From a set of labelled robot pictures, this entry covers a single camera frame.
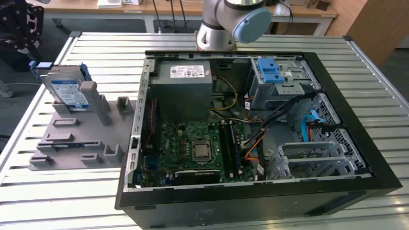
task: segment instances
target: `white box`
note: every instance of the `white box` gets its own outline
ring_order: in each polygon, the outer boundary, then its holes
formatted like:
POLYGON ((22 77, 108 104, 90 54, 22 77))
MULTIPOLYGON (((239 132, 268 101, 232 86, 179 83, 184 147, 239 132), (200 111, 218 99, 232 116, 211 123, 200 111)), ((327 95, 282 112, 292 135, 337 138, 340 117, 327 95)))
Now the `white box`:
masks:
POLYGON ((291 5, 307 6, 310 0, 288 0, 291 5))
POLYGON ((140 5, 143 0, 123 0, 123 4, 140 5))
POLYGON ((122 0, 98 0, 96 5, 99 9, 122 8, 123 2, 122 0))

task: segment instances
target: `gray hard drive holder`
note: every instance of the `gray hard drive holder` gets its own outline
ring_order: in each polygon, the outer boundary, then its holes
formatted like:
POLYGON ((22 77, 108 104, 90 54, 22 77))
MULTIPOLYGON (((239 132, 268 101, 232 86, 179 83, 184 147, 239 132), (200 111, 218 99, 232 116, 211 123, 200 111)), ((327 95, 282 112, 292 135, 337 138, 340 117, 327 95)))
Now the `gray hard drive holder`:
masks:
POLYGON ((38 151, 31 170, 112 168, 122 165, 128 150, 135 101, 119 97, 108 102, 96 83, 84 81, 80 89, 90 111, 74 112, 66 104, 54 104, 56 112, 38 151))

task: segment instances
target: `hard drive label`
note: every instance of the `hard drive label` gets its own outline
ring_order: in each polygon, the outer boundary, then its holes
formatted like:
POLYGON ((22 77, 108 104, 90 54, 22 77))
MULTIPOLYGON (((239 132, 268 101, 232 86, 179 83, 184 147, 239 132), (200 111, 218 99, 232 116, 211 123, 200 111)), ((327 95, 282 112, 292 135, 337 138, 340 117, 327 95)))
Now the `hard drive label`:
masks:
POLYGON ((55 92, 71 108, 87 108, 90 103, 84 94, 79 91, 79 83, 75 80, 52 80, 55 92))
POLYGON ((204 66, 172 66, 171 78, 204 78, 204 66))

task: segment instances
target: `ram slot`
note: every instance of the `ram slot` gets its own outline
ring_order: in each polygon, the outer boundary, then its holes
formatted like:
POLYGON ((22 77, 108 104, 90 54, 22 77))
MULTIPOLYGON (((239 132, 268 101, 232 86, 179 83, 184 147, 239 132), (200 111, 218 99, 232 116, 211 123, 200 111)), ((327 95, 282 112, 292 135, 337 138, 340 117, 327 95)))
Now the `ram slot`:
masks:
POLYGON ((240 174, 240 154, 235 139, 232 124, 222 122, 219 124, 220 146, 223 154, 223 164, 226 176, 234 178, 240 174))

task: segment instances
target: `metal slatted table surface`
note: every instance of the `metal slatted table surface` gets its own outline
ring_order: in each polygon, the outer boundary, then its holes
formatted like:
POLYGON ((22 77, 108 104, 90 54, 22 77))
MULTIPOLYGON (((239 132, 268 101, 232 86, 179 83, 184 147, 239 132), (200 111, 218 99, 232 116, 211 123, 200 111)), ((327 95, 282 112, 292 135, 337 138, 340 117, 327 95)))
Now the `metal slatted table surface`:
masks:
MULTIPOLYGON (((316 52, 404 188, 331 216, 203 226, 198 229, 409 229, 409 105, 355 42, 341 37, 264 36, 240 50, 316 52)), ((138 97, 146 50, 194 50, 192 34, 83 33, 71 37, 56 64, 83 61, 108 100, 138 97)), ((44 86, 0 155, 2 229, 139 229, 114 209, 120 169, 28 170, 51 121, 44 86)))

